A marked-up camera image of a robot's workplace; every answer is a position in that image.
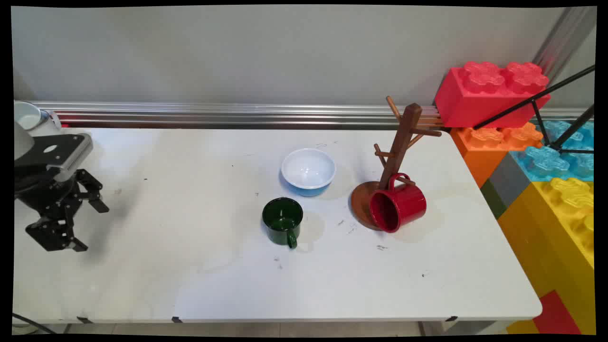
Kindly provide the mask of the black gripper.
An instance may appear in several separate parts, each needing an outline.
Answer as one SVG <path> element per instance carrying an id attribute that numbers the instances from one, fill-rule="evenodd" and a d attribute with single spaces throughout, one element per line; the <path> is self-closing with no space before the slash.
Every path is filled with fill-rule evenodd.
<path id="1" fill-rule="evenodd" d="M 98 212 L 109 212 L 100 190 L 103 185 L 85 169 L 78 169 L 68 180 L 59 182 L 42 173 L 17 172 L 14 197 L 37 212 L 39 218 L 25 229 L 46 251 L 88 250 L 74 234 L 74 215 L 86 200 Z"/>

